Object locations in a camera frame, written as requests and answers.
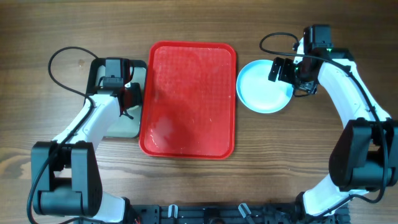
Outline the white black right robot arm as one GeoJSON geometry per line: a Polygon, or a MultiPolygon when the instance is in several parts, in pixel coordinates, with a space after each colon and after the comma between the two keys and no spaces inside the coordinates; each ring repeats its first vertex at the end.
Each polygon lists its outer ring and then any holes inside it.
{"type": "Polygon", "coordinates": [[[329,217],[354,198],[375,204],[397,183],[397,121],[383,110],[361,80],[348,49],[315,48],[299,55],[279,54],[269,80],[303,91],[321,85],[340,116],[343,132],[329,158],[329,173],[297,196],[296,220],[329,217]]]}

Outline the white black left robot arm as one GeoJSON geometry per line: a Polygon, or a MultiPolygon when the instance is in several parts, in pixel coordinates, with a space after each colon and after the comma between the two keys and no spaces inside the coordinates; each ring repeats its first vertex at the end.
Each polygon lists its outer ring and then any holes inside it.
{"type": "Polygon", "coordinates": [[[86,96],[84,107],[69,127],[31,151],[32,186],[27,217],[67,217],[68,222],[122,223],[129,201],[103,191],[95,150],[119,117],[142,103],[138,83],[106,87],[86,96]]]}

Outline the light blue plate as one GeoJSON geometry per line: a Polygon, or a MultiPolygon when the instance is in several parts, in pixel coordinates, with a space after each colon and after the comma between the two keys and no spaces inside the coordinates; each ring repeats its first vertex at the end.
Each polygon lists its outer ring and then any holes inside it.
{"type": "Polygon", "coordinates": [[[238,97],[247,108],[257,113],[278,112],[293,96],[291,84],[268,80],[272,64],[271,60],[255,60],[245,65],[238,74],[238,97]]]}

